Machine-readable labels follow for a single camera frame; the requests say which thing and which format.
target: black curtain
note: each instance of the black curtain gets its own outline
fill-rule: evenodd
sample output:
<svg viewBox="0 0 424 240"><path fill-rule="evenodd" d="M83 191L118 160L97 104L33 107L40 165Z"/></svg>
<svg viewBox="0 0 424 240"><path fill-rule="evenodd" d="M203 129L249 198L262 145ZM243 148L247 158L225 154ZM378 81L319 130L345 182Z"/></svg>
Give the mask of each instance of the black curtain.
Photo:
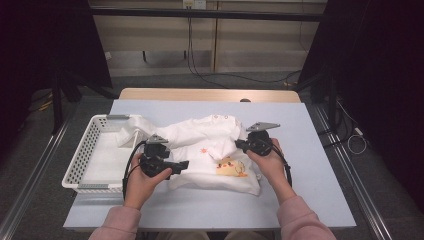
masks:
<svg viewBox="0 0 424 240"><path fill-rule="evenodd" d="M353 9L359 11L351 12L341 2L328 1L326 10L344 12L356 31L351 35L337 23L320 24L304 79L324 63L334 66L338 92L347 108L387 168L424 211L423 4L358 1ZM335 64L332 59L338 51L343 57ZM314 87L316 99L328 94L326 86Z"/></svg>
<svg viewBox="0 0 424 240"><path fill-rule="evenodd" d="M112 87L92 16L51 7L88 7L83 0L1 1L1 156L28 115L31 95L51 87L57 71ZM77 85L68 74L67 85Z"/></svg>

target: black handheld controller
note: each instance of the black handheld controller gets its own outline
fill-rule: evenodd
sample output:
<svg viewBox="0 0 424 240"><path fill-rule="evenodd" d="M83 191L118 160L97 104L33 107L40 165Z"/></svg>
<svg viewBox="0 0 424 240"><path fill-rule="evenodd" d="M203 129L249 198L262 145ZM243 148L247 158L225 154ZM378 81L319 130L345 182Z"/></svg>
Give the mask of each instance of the black handheld controller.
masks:
<svg viewBox="0 0 424 240"><path fill-rule="evenodd" d="M283 161L284 169L287 175L287 181L289 182L290 186L292 186L290 166L284 158L282 152L276 146L274 146L268 132L266 131L266 129L279 126L279 124L258 122L246 129L246 131L250 132L247 135L247 140L238 139L235 141L235 144L236 147L242 149L244 153L246 153L247 150L251 150L260 156L268 156L271 151L275 151L281 158L281 161Z"/></svg>
<svg viewBox="0 0 424 240"><path fill-rule="evenodd" d="M267 156L272 150L272 140L265 130L251 132L247 140L236 140L236 147L242 149L244 153L251 150L260 156Z"/></svg>
<svg viewBox="0 0 424 240"><path fill-rule="evenodd" d="M169 158L169 154L171 152L165 145L161 144L165 142L168 141L154 134L147 141L141 141L135 146L130 158L128 159L124 178L122 179L122 193L124 199L126 195L128 179L132 171L138 166L140 166L141 170L149 177L154 177L167 168L172 169L171 175L180 174L182 170L188 168L189 161L183 161L178 163L164 161L165 158ZM136 151L141 145L144 145L144 153L139 159L139 164L137 166L133 166L132 170L129 171L131 159L134 157Z"/></svg>
<svg viewBox="0 0 424 240"><path fill-rule="evenodd" d="M183 162L165 162L164 159L169 157L169 149L162 144L147 144L144 147L144 154L140 158L140 167L143 172L154 177L167 168L172 169L173 174L180 174L182 170L188 168L189 161Z"/></svg>

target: white towel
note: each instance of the white towel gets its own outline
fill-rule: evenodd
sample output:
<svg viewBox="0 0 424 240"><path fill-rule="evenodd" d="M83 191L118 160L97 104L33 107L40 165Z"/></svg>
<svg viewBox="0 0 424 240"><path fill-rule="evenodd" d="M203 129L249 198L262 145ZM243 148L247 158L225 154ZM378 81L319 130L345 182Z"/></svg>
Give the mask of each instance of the white towel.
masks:
<svg viewBox="0 0 424 240"><path fill-rule="evenodd" d="M169 141L164 145L170 148L173 161L190 161L188 169L171 176L171 189L193 183L203 188L259 194L251 160L234 143L247 137L235 117L211 115L158 128L143 117L135 116L117 134L118 146L131 139L135 131L141 131L145 136L156 133Z"/></svg>

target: hand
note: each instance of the hand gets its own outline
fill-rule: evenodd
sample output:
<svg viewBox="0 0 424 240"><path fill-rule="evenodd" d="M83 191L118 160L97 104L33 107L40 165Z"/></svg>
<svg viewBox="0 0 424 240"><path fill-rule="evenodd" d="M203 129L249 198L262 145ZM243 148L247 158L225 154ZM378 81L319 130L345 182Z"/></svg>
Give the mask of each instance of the hand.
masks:
<svg viewBox="0 0 424 240"><path fill-rule="evenodd" d="M277 139L272 138L272 143L281 150L280 143ZM284 174L284 163L283 160L278 156L276 152L271 151L267 156L259 156L258 154L248 150L247 156L252 159L261 170L262 174L268 179L269 184L277 195L278 202L283 203L285 200L296 196L296 193L291 188L287 181L286 175Z"/></svg>
<svg viewBox="0 0 424 240"><path fill-rule="evenodd" d="M149 177L141 170L140 166L137 166L139 164L139 159L141 157L141 153L136 154L133 159L131 160L131 168L134 169L134 171L131 173L128 184L127 184L127 190L125 195L125 201L124 206L125 207L131 207L140 210L143 204L149 199L149 197L153 194L153 191L155 190L155 187L168 178L171 173L172 169L167 168L163 170L161 173L154 177Z"/></svg>
<svg viewBox="0 0 424 240"><path fill-rule="evenodd" d="M272 138L272 143L280 150L281 154L283 151L281 150L280 143L277 139ZM252 159L256 164L258 164L259 169L262 174L271 181L273 178L286 178L284 174L284 164L280 156L274 151L271 151L267 156L260 156L250 150L247 151L247 156Z"/></svg>

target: white table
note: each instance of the white table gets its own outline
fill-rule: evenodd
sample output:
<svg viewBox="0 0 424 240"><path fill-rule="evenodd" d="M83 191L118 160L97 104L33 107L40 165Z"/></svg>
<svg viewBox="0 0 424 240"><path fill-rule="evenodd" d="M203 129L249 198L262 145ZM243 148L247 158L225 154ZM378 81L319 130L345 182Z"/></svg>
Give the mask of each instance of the white table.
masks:
<svg viewBox="0 0 424 240"><path fill-rule="evenodd" d="M110 114L141 114L159 127L211 114L233 115L245 126L257 121L280 123L269 133L280 140L295 191L327 226L356 226L303 103L115 100ZM157 187L141 210L139 227L144 231L280 228L278 202L265 178L260 180L259 196L187 187L169 191L166 184ZM121 194L78 194L64 227L97 228L108 210L121 204Z"/></svg>

